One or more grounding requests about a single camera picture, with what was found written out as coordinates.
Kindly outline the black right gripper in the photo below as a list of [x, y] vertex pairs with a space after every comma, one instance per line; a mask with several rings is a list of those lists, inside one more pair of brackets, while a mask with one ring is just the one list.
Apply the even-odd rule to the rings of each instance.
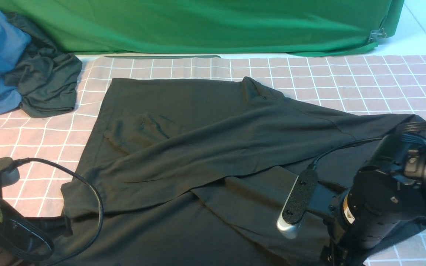
[[426, 217], [422, 181], [406, 177], [401, 162], [365, 165], [331, 206], [333, 219], [325, 222], [330, 241], [322, 251], [326, 266], [360, 266], [400, 222]]

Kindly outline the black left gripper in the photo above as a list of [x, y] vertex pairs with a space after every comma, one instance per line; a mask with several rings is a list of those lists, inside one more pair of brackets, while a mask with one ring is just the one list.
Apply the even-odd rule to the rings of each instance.
[[72, 235], [68, 216], [26, 219], [0, 200], [0, 266], [46, 261], [54, 254], [50, 237]]

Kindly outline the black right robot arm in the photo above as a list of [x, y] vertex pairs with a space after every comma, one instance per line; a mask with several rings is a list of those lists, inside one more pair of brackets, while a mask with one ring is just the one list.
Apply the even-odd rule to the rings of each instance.
[[395, 240], [399, 224], [426, 226], [426, 138], [411, 133], [384, 137], [331, 208], [323, 266], [361, 266], [370, 253]]

